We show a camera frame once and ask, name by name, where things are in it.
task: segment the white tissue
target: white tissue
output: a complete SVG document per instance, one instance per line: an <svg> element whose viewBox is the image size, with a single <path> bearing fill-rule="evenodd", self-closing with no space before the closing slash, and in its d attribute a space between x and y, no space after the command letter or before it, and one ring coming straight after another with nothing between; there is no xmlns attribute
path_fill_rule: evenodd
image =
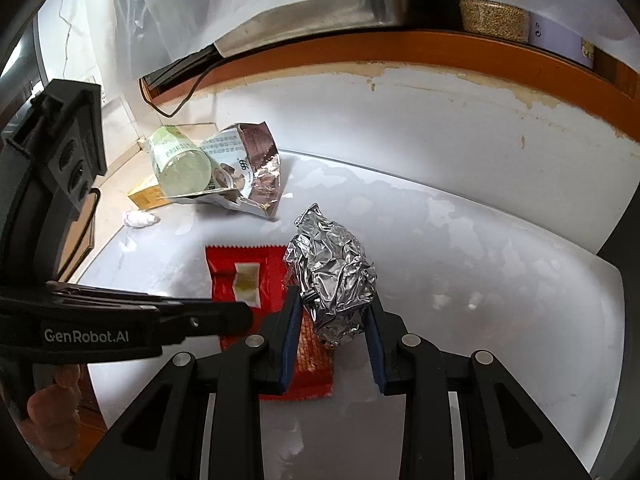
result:
<svg viewBox="0 0 640 480"><path fill-rule="evenodd" d="M122 213L122 223L127 227L148 227L149 225L157 224L159 221L160 217L146 211L127 211Z"/></svg>

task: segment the white wall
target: white wall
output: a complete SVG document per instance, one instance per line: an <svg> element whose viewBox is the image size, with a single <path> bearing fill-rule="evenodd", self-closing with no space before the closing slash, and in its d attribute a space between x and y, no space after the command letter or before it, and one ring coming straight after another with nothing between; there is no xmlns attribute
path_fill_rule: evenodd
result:
<svg viewBox="0 0 640 480"><path fill-rule="evenodd" d="M266 121L280 149L465 196L594 253L640 180L640 145L604 121L454 69L341 64L271 73L201 91L171 121Z"/></svg>
<svg viewBox="0 0 640 480"><path fill-rule="evenodd" d="M70 31L60 16L71 23ZM47 0L38 12L38 28L49 80L64 78L102 84L89 32L86 0ZM158 115L142 102L137 91L126 91L104 103L102 134L107 164L129 152L139 137L147 136L159 125Z"/></svg>

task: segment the electric cord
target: electric cord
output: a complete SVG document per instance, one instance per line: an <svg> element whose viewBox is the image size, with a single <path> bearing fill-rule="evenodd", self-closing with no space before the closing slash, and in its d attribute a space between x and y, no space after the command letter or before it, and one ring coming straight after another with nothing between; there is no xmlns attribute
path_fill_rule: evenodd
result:
<svg viewBox="0 0 640 480"><path fill-rule="evenodd" d="M162 115L163 117L166 117L168 119L172 118L175 114L177 114L182 107L187 103L187 101L189 99L191 99L191 97L193 96L193 93L197 90L198 86L200 85L200 83L202 83L202 80L215 68L219 67L220 65L226 63L227 61L229 61L228 59L220 59L217 62L215 62L214 64L212 64L211 66L209 66L202 74L200 74L198 76L198 78L196 79L196 81L193 83L193 86L191 87L191 90L189 90L189 93L186 95L186 97L182 100L182 102L177 106L177 108L171 112L170 114L162 111L160 108L158 108L155 104L153 104L149 99L146 98L146 95L143 91L142 88L142 79L138 79L138 86L140 87L140 95L142 95L142 99L144 100L144 102L146 104L148 104L149 106L151 106L156 112L158 112L160 115Z"/></svg>

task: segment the snack bag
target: snack bag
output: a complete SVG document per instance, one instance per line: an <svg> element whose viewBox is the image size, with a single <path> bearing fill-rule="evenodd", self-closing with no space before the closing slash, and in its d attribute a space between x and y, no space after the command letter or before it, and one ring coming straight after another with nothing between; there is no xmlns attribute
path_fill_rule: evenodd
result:
<svg viewBox="0 0 640 480"><path fill-rule="evenodd" d="M278 312L285 297L287 268L285 247L207 247L215 301L244 301L254 313L249 333L258 331L262 318ZM221 336L224 351L243 336ZM303 400L330 396L334 384L332 354L313 330L309 314L303 313L298 355L289 391L283 396L260 396L268 400Z"/></svg>

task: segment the electrical outlet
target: electrical outlet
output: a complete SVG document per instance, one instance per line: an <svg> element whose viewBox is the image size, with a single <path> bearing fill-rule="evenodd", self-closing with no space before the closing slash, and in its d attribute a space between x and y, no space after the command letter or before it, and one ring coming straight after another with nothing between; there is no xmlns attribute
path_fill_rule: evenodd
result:
<svg viewBox="0 0 640 480"><path fill-rule="evenodd" d="M104 87L102 86L102 82L100 81L98 83L96 81L94 74L89 74L86 78L84 78L84 81L87 83L99 84L100 85L100 105L104 106L105 104L107 104L107 95L104 93Z"/></svg>

